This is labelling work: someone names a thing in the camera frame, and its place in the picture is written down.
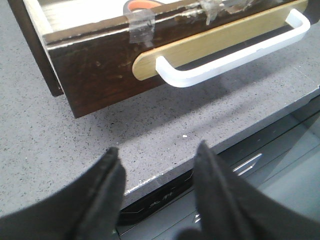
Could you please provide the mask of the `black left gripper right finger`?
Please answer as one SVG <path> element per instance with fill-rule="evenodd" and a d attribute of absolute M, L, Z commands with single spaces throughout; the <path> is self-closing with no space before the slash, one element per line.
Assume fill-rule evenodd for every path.
<path fill-rule="evenodd" d="M 200 229 L 177 240 L 318 240 L 320 224 L 279 204 L 239 177 L 202 141 L 193 166 Z"/>

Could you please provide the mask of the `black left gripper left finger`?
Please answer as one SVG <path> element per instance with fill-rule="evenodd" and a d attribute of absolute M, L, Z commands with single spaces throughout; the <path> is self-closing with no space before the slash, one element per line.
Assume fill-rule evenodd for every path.
<path fill-rule="evenodd" d="M 2 240 L 115 240 L 126 171 L 111 147 L 54 195 L 0 219 Z"/>

